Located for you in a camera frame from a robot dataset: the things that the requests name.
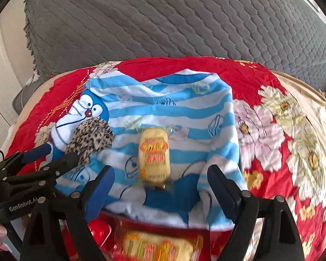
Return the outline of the leopard print scrunchie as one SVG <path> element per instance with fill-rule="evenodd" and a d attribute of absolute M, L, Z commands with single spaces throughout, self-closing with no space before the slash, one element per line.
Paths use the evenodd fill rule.
<path fill-rule="evenodd" d="M 78 167 L 90 164 L 90 156 L 112 146 L 115 134 L 108 123 L 99 118 L 85 120 L 74 130 L 65 153 L 79 156 Z"/>

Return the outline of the yellow snack cake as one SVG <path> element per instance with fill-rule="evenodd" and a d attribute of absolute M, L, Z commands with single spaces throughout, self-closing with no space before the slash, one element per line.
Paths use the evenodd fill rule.
<path fill-rule="evenodd" d="M 145 129 L 140 138 L 138 161 L 144 184 L 164 188 L 170 179 L 170 146 L 165 130 Z"/>
<path fill-rule="evenodd" d="M 203 236 L 167 236 L 121 229 L 112 250 L 113 260 L 176 261 L 198 260 Z"/>

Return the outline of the red floral bedspread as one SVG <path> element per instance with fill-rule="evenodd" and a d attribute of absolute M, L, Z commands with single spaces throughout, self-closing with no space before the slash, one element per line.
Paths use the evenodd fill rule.
<path fill-rule="evenodd" d="M 231 87 L 240 168 L 246 190 L 286 198 L 305 260 L 318 260 L 326 239 L 326 156 L 300 103 L 266 67 L 215 57 L 139 58 L 107 61 L 55 77 L 40 101 L 22 112 L 8 153 L 47 142 L 52 127 L 80 97 L 87 81 L 113 70 L 147 81 L 182 70 L 215 73 Z"/>

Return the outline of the blue striped cartoon cloth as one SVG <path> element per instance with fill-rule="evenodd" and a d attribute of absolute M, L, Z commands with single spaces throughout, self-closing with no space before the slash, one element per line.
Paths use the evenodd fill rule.
<path fill-rule="evenodd" d="M 238 166 L 240 148 L 232 90 L 210 72 L 182 70 L 147 81 L 113 70 L 90 78 L 85 89 L 50 132 L 48 161 L 66 153 L 77 128 L 91 124 L 90 136 L 103 139 L 106 123 L 115 136 L 109 147 L 92 151 L 88 162 L 58 178 L 65 195 L 82 190 L 103 166 L 114 169 L 115 181 L 104 208 L 140 222 L 226 231 L 226 218 L 207 181 L 216 164 L 241 190 L 246 183 Z M 142 140 L 147 129 L 166 131 L 170 170 L 166 189 L 145 186 L 138 155 L 153 146 Z"/>

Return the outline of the grey quilted pillow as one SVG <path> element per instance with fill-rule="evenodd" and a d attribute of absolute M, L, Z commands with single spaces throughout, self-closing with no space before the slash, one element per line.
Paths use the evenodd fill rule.
<path fill-rule="evenodd" d="M 105 61 L 254 61 L 326 92 L 326 24 L 303 0 L 26 0 L 43 81 Z"/>

